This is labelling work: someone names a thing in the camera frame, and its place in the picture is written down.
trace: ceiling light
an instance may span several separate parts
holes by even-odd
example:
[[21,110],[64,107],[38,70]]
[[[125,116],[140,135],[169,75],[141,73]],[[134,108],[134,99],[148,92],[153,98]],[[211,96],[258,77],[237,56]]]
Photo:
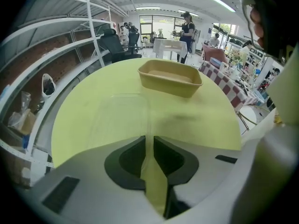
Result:
[[[178,10],[178,12],[179,13],[185,13],[186,11],[183,11],[183,10]],[[196,17],[198,17],[199,15],[197,15],[197,14],[194,14],[194,13],[190,13],[190,15],[192,15],[192,16],[196,16]]]
[[224,3],[223,1],[221,0],[214,0],[215,2],[218,2],[219,4],[223,5],[224,7],[226,7],[229,11],[231,12],[234,12],[235,13],[235,10],[233,8],[231,8],[229,5],[227,5],[226,3]]
[[160,9],[160,7],[136,7],[136,9]]

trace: woman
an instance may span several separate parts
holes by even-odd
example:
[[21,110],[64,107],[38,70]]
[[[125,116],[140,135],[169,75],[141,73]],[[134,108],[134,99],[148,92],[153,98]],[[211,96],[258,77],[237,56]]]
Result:
[[242,49],[240,50],[240,52],[249,54],[251,47],[252,47],[252,42],[251,40],[248,40],[242,45]]
[[[191,52],[191,41],[192,41],[193,31],[195,30],[195,25],[192,22],[192,17],[189,12],[185,12],[181,16],[184,18],[185,23],[182,25],[182,31],[181,31],[182,36],[179,40],[182,42],[186,42],[187,51]],[[185,57],[182,57],[181,59],[182,64],[185,64],[186,57],[187,55]]]
[[247,61],[247,56],[249,55],[249,51],[252,47],[252,42],[250,40],[246,41],[243,45],[242,48],[240,49],[240,57],[243,61],[243,67],[247,66],[246,61]]

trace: pink chair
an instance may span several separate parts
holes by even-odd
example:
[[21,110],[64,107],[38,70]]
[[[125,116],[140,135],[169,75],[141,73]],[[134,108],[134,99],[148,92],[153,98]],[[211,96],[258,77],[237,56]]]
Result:
[[217,59],[221,62],[227,62],[225,54],[222,49],[209,47],[205,44],[202,44],[202,48],[204,50],[204,61],[210,61],[211,57]]

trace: display shelf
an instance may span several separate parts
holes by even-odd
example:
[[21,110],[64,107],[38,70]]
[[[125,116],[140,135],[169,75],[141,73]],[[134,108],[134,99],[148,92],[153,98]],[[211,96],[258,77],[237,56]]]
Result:
[[259,60],[262,60],[263,57],[258,56],[257,54],[253,53],[252,51],[249,51],[250,55],[255,56],[256,58],[258,58]]
[[241,49],[241,48],[242,48],[242,46],[239,46],[239,45],[237,45],[237,44],[234,44],[234,43],[232,43],[232,42],[228,42],[228,44],[231,44],[232,46],[234,46],[234,47],[237,47],[237,48],[239,48],[239,49]]
[[[101,56],[104,56],[108,54],[109,51],[105,50],[101,53]],[[59,94],[65,89],[65,87],[77,76],[79,75],[84,69],[89,67],[91,64],[95,63],[97,60],[99,60],[98,56],[95,56],[94,58],[90,59],[87,62],[83,62],[80,65],[78,65],[74,70],[69,72],[61,81],[57,84],[56,90],[52,96],[50,96],[44,103],[43,108],[40,110],[38,113],[38,116],[36,118],[36,121],[33,125],[30,138],[29,138],[29,143],[27,147],[27,155],[30,156],[32,153],[32,148],[36,139],[36,136],[38,134],[38,130],[40,128],[40,125],[42,124],[42,121],[44,117],[46,116],[48,110],[51,108],[52,104],[55,102]]]
[[[41,160],[37,160],[32,155],[32,150],[34,147],[34,142],[36,139],[36,135],[38,134],[39,126],[41,125],[43,118],[47,115],[48,110],[51,108],[51,105],[55,102],[55,99],[59,96],[59,94],[64,90],[64,88],[71,82],[79,73],[81,73],[84,69],[90,66],[92,63],[99,60],[101,66],[104,66],[104,62],[102,57],[109,53],[108,50],[100,52],[97,40],[100,37],[96,37],[94,34],[94,28],[98,27],[98,25],[102,25],[103,23],[111,25],[111,15],[110,15],[110,7],[105,8],[90,0],[69,0],[72,2],[79,2],[80,6],[74,6],[73,10],[76,11],[76,15],[78,17],[70,17],[71,12],[64,14],[64,10],[60,10],[61,14],[56,14],[56,9],[49,9],[50,6],[55,6],[57,9],[59,8],[59,4],[55,4],[55,2],[49,0],[39,0],[40,2],[47,3],[45,7],[40,6],[40,13],[35,14],[30,9],[30,6],[25,10],[21,11],[21,17],[25,18],[24,20],[20,20],[20,26],[15,26],[14,28],[20,28],[15,32],[11,33],[6,39],[1,43],[1,54],[0,54],[0,69],[3,70],[11,61],[13,61],[18,55],[22,54],[28,48],[33,47],[34,45],[39,44],[41,41],[47,40],[49,37],[55,37],[60,34],[70,33],[72,30],[86,30],[86,27],[83,26],[85,23],[92,24],[87,28],[90,30],[92,37],[83,39],[77,42],[73,42],[67,44],[63,47],[57,48],[56,50],[52,50],[49,53],[42,56],[40,59],[31,64],[27,69],[25,69],[11,84],[10,87],[6,90],[2,99],[0,100],[0,121],[3,120],[3,117],[6,114],[7,108],[10,106],[11,102],[15,98],[15,96],[21,91],[24,84],[27,83],[38,71],[40,71],[43,67],[48,65],[57,57],[80,47],[82,45],[93,43],[95,52],[93,57],[89,61],[83,62],[80,65],[76,66],[74,70],[70,71],[60,82],[57,83],[56,92],[45,102],[43,109],[40,111],[37,116],[36,122],[34,124],[32,133],[29,138],[29,144],[27,147],[26,153],[24,150],[19,149],[17,147],[13,147],[12,145],[7,144],[3,140],[0,139],[0,147],[2,147],[7,152],[12,155],[21,158],[23,160],[36,163],[39,165],[45,165],[47,167],[53,168],[54,165],[51,162],[44,162]],[[110,21],[97,20],[93,19],[95,9],[107,10],[109,13]],[[52,14],[55,11],[55,15],[49,17],[48,15]]]
[[15,81],[10,85],[9,89],[3,95],[2,99],[0,100],[0,113],[3,113],[3,109],[7,104],[14,99],[14,94],[16,94],[23,86],[24,82],[28,81],[33,75],[35,75],[40,69],[46,66],[49,61],[53,60],[55,57],[60,56],[73,48],[93,42],[93,38],[87,38],[78,42],[73,42],[66,46],[60,47],[54,51],[49,52],[48,54],[44,55],[42,58],[34,62],[31,66],[29,66],[25,71],[23,71]]

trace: red and white tablecloth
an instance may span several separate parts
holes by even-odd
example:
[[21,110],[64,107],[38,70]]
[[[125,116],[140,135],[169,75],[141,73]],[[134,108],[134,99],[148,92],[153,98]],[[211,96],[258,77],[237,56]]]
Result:
[[246,95],[236,82],[228,78],[228,76],[224,75],[209,62],[205,61],[199,71],[213,80],[222,89],[236,112],[238,112],[243,105],[255,104],[258,101],[253,92],[248,91],[248,95]]

